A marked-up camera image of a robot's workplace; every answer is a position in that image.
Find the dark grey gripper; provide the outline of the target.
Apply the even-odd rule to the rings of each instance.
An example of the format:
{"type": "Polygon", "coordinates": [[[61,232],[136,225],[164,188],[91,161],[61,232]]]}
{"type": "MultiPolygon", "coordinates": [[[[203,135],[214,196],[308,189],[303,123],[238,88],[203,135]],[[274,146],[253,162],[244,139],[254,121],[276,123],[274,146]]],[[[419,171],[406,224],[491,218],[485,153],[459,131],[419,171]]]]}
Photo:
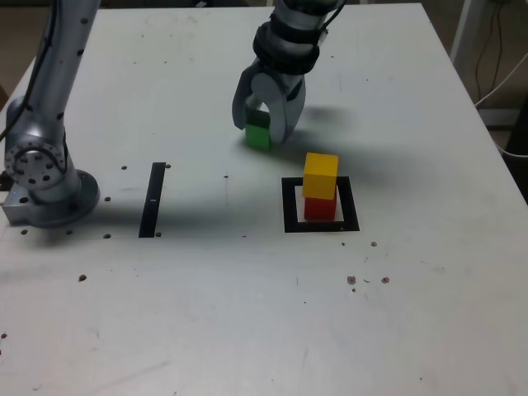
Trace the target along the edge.
{"type": "Polygon", "coordinates": [[[233,123],[243,130],[249,112],[256,110],[260,101],[269,111],[271,142],[283,144],[293,133],[304,109],[304,75],[280,73],[260,60],[257,65],[247,67],[240,76],[233,97],[233,123]]]}

